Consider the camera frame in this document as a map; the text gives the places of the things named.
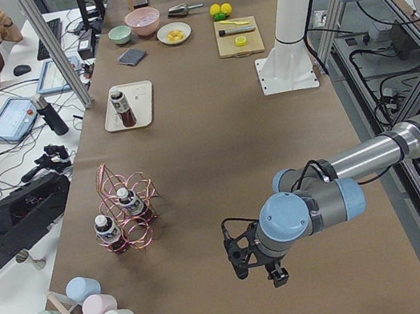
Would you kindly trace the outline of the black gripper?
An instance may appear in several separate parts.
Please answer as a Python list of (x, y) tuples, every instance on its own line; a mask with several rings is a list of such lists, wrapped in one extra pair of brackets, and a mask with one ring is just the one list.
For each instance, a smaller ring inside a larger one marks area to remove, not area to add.
[[(248, 226), (245, 232), (236, 238), (232, 237), (225, 227), (227, 222), (246, 222)], [(228, 260), (234, 268), (236, 277), (245, 280), (248, 277), (250, 268), (264, 266), (268, 273), (268, 279), (272, 281), (275, 288), (286, 284), (289, 279), (288, 271), (281, 266), (281, 259), (275, 256), (265, 255), (255, 242), (258, 219), (247, 218), (227, 218), (221, 222), (221, 229), (224, 237), (224, 248), (228, 255)]]

